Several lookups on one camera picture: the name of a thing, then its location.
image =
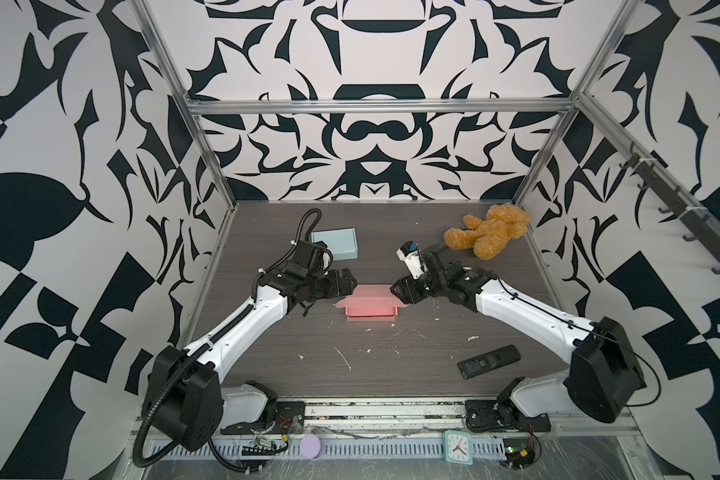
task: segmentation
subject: black and white wall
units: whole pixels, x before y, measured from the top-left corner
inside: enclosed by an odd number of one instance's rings
[[[225,213],[127,2],[0,2],[0,478],[118,458]]]
[[[720,0],[647,0],[593,92],[720,219]],[[621,322],[658,371],[632,409],[654,452],[717,480],[719,265],[623,162],[579,113],[525,204],[534,239],[566,310]]]
[[[619,2],[150,6],[198,100],[543,98],[575,88]],[[513,196],[550,116],[253,115],[208,118],[205,126],[241,200],[497,200]]]

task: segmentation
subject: light blue box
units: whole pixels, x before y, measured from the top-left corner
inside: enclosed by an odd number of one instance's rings
[[[328,249],[333,254],[333,259],[336,261],[358,257],[358,241],[354,228],[312,232],[309,241],[313,244],[319,241],[326,242]]]

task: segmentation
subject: open pink box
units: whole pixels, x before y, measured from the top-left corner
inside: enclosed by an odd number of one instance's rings
[[[336,302],[336,308],[346,309],[348,322],[393,322],[398,308],[405,307],[389,291],[392,285],[357,285],[355,292]]]

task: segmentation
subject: brown teddy bear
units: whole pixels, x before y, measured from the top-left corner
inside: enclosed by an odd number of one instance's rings
[[[476,216],[464,217],[469,230],[451,228],[445,232],[445,244],[454,250],[472,248],[477,258],[489,260],[501,252],[510,238],[520,238],[528,229],[530,216],[514,205],[494,205],[485,220]]]

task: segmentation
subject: alarm clock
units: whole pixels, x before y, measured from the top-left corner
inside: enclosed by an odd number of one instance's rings
[[[472,465],[472,439],[459,430],[443,432],[443,458],[446,462]]]

